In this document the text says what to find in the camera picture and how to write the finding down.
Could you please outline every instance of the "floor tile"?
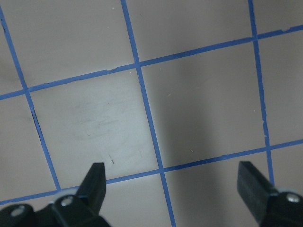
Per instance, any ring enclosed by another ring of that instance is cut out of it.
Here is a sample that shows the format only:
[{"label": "floor tile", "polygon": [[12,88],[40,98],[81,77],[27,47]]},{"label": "floor tile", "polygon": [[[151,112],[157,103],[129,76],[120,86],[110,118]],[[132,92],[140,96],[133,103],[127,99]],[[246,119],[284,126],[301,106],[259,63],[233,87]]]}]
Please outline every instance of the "floor tile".
[{"label": "floor tile", "polygon": [[0,95],[21,89],[22,86],[9,52],[4,31],[0,27]]},{"label": "floor tile", "polygon": [[171,227],[159,175],[108,184],[100,214],[112,226]]},{"label": "floor tile", "polygon": [[265,153],[165,174],[177,226],[258,226],[237,192],[239,161],[251,161],[268,176]]},{"label": "floor tile", "polygon": [[55,190],[24,96],[0,101],[0,201]]},{"label": "floor tile", "polygon": [[80,185],[93,162],[107,179],[157,169],[135,70],[31,93],[59,182]]},{"label": "floor tile", "polygon": [[164,166],[265,145],[252,44],[143,67]]},{"label": "floor tile", "polygon": [[49,203],[49,201],[52,199],[52,196],[45,196],[37,199],[32,199],[32,200],[25,200],[21,202],[15,202],[15,203],[7,203],[5,205],[0,206],[0,210],[10,206],[10,205],[15,205],[15,204],[29,204],[33,207],[34,211],[38,211],[46,207]]},{"label": "floor tile", "polygon": [[119,0],[1,1],[27,85],[133,63]]},{"label": "floor tile", "polygon": [[303,145],[272,150],[275,184],[303,195]]},{"label": "floor tile", "polygon": [[253,4],[259,34],[303,25],[301,0],[254,0]]},{"label": "floor tile", "polygon": [[246,0],[128,0],[140,60],[251,36]]},{"label": "floor tile", "polygon": [[303,32],[260,40],[271,144],[303,138]]}]

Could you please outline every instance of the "tile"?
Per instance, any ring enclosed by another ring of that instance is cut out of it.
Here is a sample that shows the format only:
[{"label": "tile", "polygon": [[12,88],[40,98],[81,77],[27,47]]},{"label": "tile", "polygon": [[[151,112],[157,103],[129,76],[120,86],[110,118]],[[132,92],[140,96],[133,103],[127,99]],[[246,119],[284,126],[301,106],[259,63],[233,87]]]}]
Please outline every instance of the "tile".
[{"label": "tile", "polygon": [[4,31],[0,27],[0,95],[21,89],[22,86],[9,52]]},{"label": "tile", "polygon": [[94,162],[107,179],[157,169],[135,70],[31,93],[60,185],[78,186]]},{"label": "tile", "polygon": [[268,178],[265,153],[165,174],[177,226],[258,226],[237,192],[239,161],[251,161]]},{"label": "tile", "polygon": [[29,87],[134,61],[119,0],[2,0],[1,7]]},{"label": "tile", "polygon": [[292,189],[303,195],[303,145],[281,148],[271,151],[275,185]]},{"label": "tile", "polygon": [[303,138],[303,32],[259,41],[271,144]]},{"label": "tile", "polygon": [[108,184],[100,215],[111,226],[171,227],[159,175]]},{"label": "tile", "polygon": [[31,200],[24,200],[21,202],[15,202],[15,203],[7,203],[5,205],[0,206],[0,210],[10,206],[10,205],[15,205],[15,204],[29,204],[33,207],[34,211],[38,211],[46,207],[49,203],[49,201],[52,199],[52,196],[45,196],[37,199],[31,199]]},{"label": "tile", "polygon": [[254,0],[254,13],[259,34],[288,30],[303,24],[301,0]]},{"label": "tile", "polygon": [[55,190],[24,96],[0,101],[0,201]]},{"label": "tile", "polygon": [[251,37],[246,0],[128,0],[140,60]]},{"label": "tile", "polygon": [[164,166],[265,145],[252,44],[142,70]]}]

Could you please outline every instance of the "screw head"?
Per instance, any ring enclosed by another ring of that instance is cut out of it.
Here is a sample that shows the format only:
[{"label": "screw head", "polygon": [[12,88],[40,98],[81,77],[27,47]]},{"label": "screw head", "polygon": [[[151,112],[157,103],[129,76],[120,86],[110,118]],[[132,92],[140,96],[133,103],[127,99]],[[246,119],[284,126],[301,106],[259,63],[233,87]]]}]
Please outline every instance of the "screw head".
[{"label": "screw head", "polygon": [[290,202],[300,202],[300,197],[297,196],[296,194],[288,193],[286,195],[286,198]]},{"label": "screw head", "polygon": [[10,213],[10,215],[11,215],[12,217],[18,216],[18,215],[20,215],[20,214],[23,213],[24,209],[25,209],[25,207],[24,207],[23,205],[20,205],[20,206],[18,206],[17,208],[15,208],[15,209]]},{"label": "screw head", "polygon": [[72,203],[72,196],[68,196],[61,201],[61,205],[64,207],[71,205],[71,203]]}]

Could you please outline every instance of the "screw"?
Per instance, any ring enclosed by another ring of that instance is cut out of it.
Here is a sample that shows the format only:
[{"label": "screw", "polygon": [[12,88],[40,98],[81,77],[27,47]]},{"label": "screw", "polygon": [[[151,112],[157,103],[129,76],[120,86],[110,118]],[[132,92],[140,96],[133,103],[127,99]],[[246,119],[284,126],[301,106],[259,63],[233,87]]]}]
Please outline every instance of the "screw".
[{"label": "screw", "polygon": [[25,207],[24,207],[23,205],[18,206],[17,208],[15,208],[15,209],[10,213],[10,215],[11,215],[12,217],[18,216],[18,215],[20,215],[20,214],[23,213],[24,209],[25,209]]},{"label": "screw", "polygon": [[61,205],[66,207],[72,203],[72,196],[66,197],[64,200],[61,201]]},{"label": "screw", "polygon": [[288,193],[286,195],[286,198],[290,202],[300,202],[300,197],[297,196],[296,194]]}]

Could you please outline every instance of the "tiled floor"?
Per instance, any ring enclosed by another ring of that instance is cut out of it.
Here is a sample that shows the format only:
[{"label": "tiled floor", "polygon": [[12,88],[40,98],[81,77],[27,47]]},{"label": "tiled floor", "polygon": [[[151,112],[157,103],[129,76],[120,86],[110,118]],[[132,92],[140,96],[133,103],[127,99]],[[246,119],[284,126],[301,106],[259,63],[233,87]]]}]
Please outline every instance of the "tiled floor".
[{"label": "tiled floor", "polygon": [[303,193],[300,0],[0,0],[0,208],[105,162],[113,227],[257,226],[253,162]]}]

